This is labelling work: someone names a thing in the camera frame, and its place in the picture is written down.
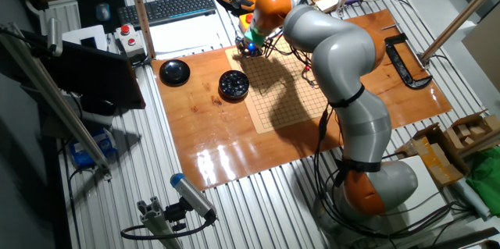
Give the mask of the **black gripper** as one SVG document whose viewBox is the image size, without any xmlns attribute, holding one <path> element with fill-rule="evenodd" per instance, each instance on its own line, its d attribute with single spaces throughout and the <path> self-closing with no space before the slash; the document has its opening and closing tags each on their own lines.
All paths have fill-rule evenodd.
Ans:
<svg viewBox="0 0 500 249">
<path fill-rule="evenodd" d="M 235 45 L 237 52 L 242 57 L 257 57 L 263 54 L 263 50 L 246 37 L 236 37 Z"/>
</svg>

